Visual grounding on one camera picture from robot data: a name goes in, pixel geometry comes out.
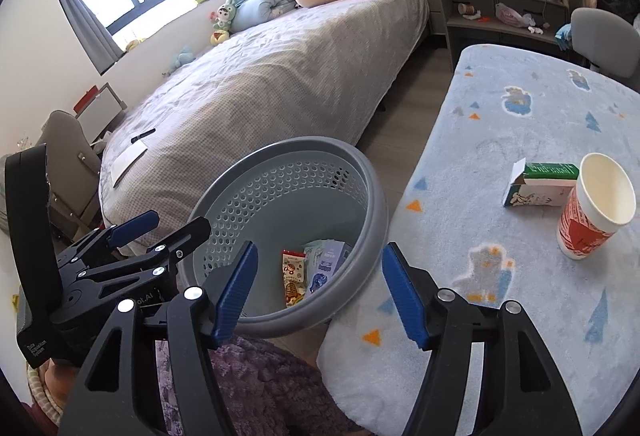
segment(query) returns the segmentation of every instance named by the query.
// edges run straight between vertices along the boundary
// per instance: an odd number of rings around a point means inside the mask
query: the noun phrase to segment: cup on shelf
[[[604,154],[587,154],[558,222],[560,250],[584,259],[635,215],[636,193],[623,168]]]
[[[458,4],[458,13],[460,15],[475,15],[476,9],[471,4]]]

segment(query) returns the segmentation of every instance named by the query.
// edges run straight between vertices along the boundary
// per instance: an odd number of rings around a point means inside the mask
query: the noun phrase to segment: wooden floor
[[[452,72],[449,52],[421,45],[398,74],[385,97],[385,112],[376,112],[357,147],[371,161],[385,189],[389,218],[398,206],[424,150]],[[315,362],[327,326],[273,339],[277,346]]]

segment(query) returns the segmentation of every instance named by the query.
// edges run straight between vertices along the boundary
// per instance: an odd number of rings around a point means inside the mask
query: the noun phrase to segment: gray plastic basket
[[[388,212],[373,167],[339,140],[303,137],[269,145],[240,160],[209,187],[191,213],[206,217],[211,237],[186,257],[182,285],[202,283],[230,264],[244,241],[258,248],[258,274],[236,333],[281,337],[331,318],[360,290],[380,261]],[[338,273],[285,309],[283,249],[316,239],[353,246]]]

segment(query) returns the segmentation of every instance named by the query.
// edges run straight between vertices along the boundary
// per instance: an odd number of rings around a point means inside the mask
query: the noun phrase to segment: pen
[[[134,136],[133,138],[131,138],[131,144],[133,145],[133,143],[135,143],[136,141],[142,140],[142,138],[146,138],[147,136],[149,136],[150,134],[153,134],[154,132],[156,132],[156,129],[151,129],[150,131],[143,132],[139,136]]]

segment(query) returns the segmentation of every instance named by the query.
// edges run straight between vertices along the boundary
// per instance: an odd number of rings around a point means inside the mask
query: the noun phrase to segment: gray bookshelf
[[[542,35],[531,34],[526,28],[500,22],[495,17],[495,6],[500,2],[521,15],[530,13],[539,27],[548,22],[550,28]],[[471,4],[480,10],[483,17],[491,20],[478,22],[463,18],[458,13],[459,3]],[[464,48],[485,43],[513,46],[569,60],[571,53],[561,51],[556,45],[556,32],[570,22],[574,9],[585,5],[586,0],[568,0],[568,7],[548,0],[440,0],[451,69],[455,68]]]

